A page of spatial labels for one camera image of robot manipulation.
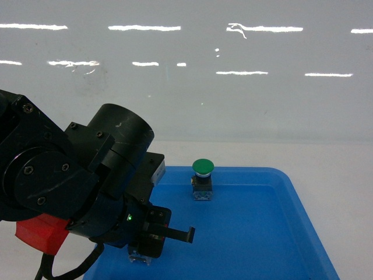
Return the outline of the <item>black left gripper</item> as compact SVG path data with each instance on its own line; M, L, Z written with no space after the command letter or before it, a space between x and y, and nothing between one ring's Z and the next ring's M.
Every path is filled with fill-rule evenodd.
M194 227L186 232L170 228L171 214L168 208L128 199L114 226L90 240L116 248L127 247L130 255L159 258L167 238L192 243L195 235Z

